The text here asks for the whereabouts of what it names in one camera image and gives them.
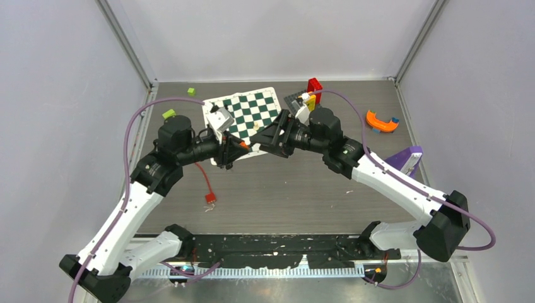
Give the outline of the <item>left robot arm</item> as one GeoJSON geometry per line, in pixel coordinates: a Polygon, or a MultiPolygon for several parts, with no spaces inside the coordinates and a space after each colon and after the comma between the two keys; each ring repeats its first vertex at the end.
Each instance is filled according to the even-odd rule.
{"type": "Polygon", "coordinates": [[[155,239],[127,254],[126,247],[146,217],[183,177],[183,168],[212,158],[229,169],[249,147],[228,128],[232,116],[216,112],[208,125],[195,133],[186,116],[165,120],[154,149],[140,159],[126,179],[125,192],[103,227],[78,254],[65,255],[60,268],[99,302],[118,302],[131,282],[152,266],[168,259],[187,261],[194,251],[194,236],[173,224],[155,239]]]}

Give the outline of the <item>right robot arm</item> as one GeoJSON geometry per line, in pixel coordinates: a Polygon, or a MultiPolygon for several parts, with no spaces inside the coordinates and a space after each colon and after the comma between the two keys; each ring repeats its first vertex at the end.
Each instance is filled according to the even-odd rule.
{"type": "Polygon", "coordinates": [[[313,111],[307,123],[282,110],[244,144],[284,158],[296,149],[320,153],[331,171],[371,187],[406,210],[414,218],[412,222],[373,222],[367,227],[360,251],[368,259],[376,259],[389,249],[419,249],[436,261],[446,262],[471,227],[465,195],[459,191],[443,193],[403,174],[359,141],[345,136],[341,121],[327,108],[313,111]]]}

